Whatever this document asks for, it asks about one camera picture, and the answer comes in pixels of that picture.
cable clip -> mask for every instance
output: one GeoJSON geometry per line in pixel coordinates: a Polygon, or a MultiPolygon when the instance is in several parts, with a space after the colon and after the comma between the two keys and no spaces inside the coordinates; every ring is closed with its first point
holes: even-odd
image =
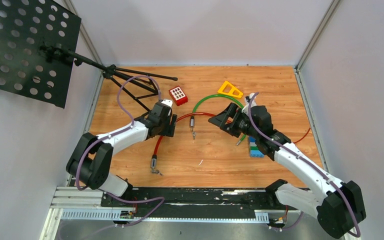
{"type": "Polygon", "coordinates": [[[328,179],[326,180],[326,183],[329,184],[329,185],[331,184],[331,182],[333,182],[335,180],[334,179],[335,177],[330,175],[330,174],[327,175],[326,177],[328,177],[328,179]]]}
{"type": "Polygon", "coordinates": [[[296,159],[300,159],[302,156],[304,156],[303,154],[301,154],[301,153],[296,153],[296,159]]]}

white backdrop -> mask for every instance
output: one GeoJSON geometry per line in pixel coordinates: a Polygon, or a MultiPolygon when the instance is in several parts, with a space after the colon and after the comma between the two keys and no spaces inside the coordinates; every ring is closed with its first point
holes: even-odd
{"type": "Polygon", "coordinates": [[[331,0],[72,0],[102,61],[294,65],[331,0]]]}
{"type": "Polygon", "coordinates": [[[302,74],[329,170],[362,188],[362,239],[384,239],[384,2],[342,1],[302,74]]]}
{"type": "MultiPolygon", "coordinates": [[[[77,52],[91,57],[82,39],[77,52]]],[[[39,238],[98,77],[92,67],[74,67],[65,109],[0,90],[0,240],[39,238]]]]}

yellow plastic piece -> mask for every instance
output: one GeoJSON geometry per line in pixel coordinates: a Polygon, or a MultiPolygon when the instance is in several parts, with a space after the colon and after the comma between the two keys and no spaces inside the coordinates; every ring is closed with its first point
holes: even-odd
{"type": "Polygon", "coordinates": [[[227,95],[227,96],[230,96],[230,97],[234,97],[234,98],[238,98],[238,99],[242,98],[242,95],[244,95],[241,91],[239,91],[235,86],[233,86],[228,81],[224,81],[223,85],[221,85],[221,87],[218,89],[217,93],[224,94],[224,95],[227,95]],[[229,92],[224,92],[226,87],[230,87],[230,91],[229,92]]]}

red toy block with white holes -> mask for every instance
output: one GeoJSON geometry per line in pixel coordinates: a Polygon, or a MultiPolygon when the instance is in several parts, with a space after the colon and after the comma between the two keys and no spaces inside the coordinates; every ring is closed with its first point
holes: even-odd
{"type": "Polygon", "coordinates": [[[170,93],[171,98],[174,100],[177,106],[188,102],[188,97],[186,96],[185,92],[183,92],[180,86],[176,86],[168,90],[168,92],[170,93]]]}

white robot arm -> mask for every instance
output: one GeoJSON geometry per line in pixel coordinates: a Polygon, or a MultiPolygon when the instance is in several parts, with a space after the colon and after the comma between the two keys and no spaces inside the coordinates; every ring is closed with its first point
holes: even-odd
{"type": "Polygon", "coordinates": [[[96,140],[104,139],[88,152],[80,169],[79,180],[91,189],[101,189],[118,197],[122,196],[132,185],[110,173],[112,156],[157,135],[173,137],[177,115],[173,114],[172,105],[171,100],[164,99],[157,102],[146,117],[137,117],[133,124],[97,136],[85,133],[74,149],[66,171],[75,176],[86,149],[96,140]],[[89,158],[89,154],[95,154],[93,160],[89,158]]]}
{"type": "Polygon", "coordinates": [[[355,182],[345,183],[320,168],[287,136],[274,129],[272,117],[265,106],[252,102],[250,106],[252,120],[258,130],[266,136],[263,137],[252,125],[248,107],[247,104],[241,109],[235,103],[231,103],[223,112],[208,121],[234,137],[245,134],[255,138],[255,143],[263,154],[289,169],[310,190],[294,187],[287,181],[279,179],[265,188],[271,194],[273,202],[291,206],[316,218],[321,227],[334,238],[342,237],[354,227],[347,208],[348,203],[358,223],[366,218],[362,192],[355,182]],[[334,185],[339,187],[347,202],[334,185]]]}

